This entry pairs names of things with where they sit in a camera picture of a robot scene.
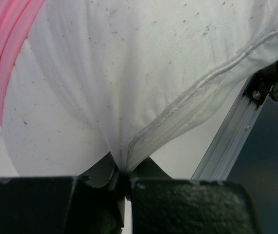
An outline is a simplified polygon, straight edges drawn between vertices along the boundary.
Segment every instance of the screw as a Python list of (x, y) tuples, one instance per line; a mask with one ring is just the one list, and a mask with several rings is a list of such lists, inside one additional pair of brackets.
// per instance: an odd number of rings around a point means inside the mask
[(257, 90), (254, 90), (252, 94), (255, 100), (259, 100), (261, 98), (260, 92)]

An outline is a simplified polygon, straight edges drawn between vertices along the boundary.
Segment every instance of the pink fabric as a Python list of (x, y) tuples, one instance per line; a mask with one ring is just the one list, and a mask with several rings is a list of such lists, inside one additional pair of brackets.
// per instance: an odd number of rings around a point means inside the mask
[(0, 0), (0, 125), (12, 68), (43, 1)]

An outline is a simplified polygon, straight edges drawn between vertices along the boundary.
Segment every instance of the white pillow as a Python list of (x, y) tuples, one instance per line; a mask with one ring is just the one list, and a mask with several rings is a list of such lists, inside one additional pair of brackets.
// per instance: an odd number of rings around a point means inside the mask
[(65, 109), (99, 129), (128, 173), (278, 60), (277, 0), (49, 4), (29, 35), (38, 64), (55, 77), (50, 87)]

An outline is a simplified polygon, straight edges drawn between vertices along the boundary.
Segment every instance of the white fabric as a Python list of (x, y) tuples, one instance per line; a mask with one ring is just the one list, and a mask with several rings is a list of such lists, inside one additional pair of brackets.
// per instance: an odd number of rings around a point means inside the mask
[(155, 151), (151, 158), (170, 177), (190, 179), (224, 122), (246, 80), (229, 94), (219, 110), (207, 121), (171, 140)]
[(12, 72), (5, 142), (21, 175), (77, 174), (109, 150), (130, 171), (277, 59), (276, 0), (48, 0)]

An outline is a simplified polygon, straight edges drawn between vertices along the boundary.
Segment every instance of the zipper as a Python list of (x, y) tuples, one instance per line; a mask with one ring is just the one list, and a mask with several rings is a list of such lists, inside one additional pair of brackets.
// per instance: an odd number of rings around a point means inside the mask
[(191, 126), (194, 118), (202, 112), (210, 103), (218, 90), (215, 85), (210, 92), (204, 92), (206, 95), (199, 100), (195, 100), (194, 95), (183, 98), (185, 101), (179, 106), (171, 107), (171, 115), (165, 117), (161, 123), (154, 123), (149, 127), (149, 131), (139, 139), (129, 149), (126, 173), (131, 173), (142, 161), (148, 158), (152, 153), (165, 145), (170, 140), (193, 128)]

